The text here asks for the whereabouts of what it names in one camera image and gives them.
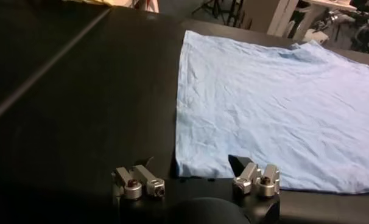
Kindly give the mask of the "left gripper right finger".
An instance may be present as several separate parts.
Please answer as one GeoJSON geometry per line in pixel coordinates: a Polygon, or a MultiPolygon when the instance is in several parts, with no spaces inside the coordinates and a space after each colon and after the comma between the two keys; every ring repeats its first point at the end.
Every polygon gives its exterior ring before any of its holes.
{"type": "Polygon", "coordinates": [[[247,157],[228,155],[228,161],[234,172],[233,186],[240,194],[256,194],[258,197],[273,197],[280,192],[279,168],[266,165],[264,171],[247,157]]]}

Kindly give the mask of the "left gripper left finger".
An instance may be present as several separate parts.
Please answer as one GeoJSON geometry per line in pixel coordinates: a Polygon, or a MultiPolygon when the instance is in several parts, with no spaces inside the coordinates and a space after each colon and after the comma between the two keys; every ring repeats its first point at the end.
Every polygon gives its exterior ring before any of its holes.
{"type": "Polygon", "coordinates": [[[117,167],[111,172],[112,192],[115,199],[124,197],[128,200],[139,200],[143,195],[152,198],[165,196],[165,181],[147,169],[152,158],[138,160],[129,169],[117,167]]]}

